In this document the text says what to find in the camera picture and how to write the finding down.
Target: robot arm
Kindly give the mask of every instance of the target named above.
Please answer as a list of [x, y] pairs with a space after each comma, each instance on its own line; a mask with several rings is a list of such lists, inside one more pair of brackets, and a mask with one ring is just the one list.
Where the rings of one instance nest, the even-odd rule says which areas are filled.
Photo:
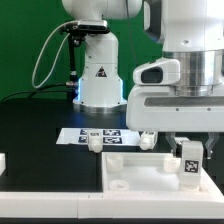
[[[62, 3], [65, 10], [78, 20], [127, 18], [126, 0], [62, 0]], [[136, 16], [141, 6], [142, 0], [128, 0], [130, 16]]]

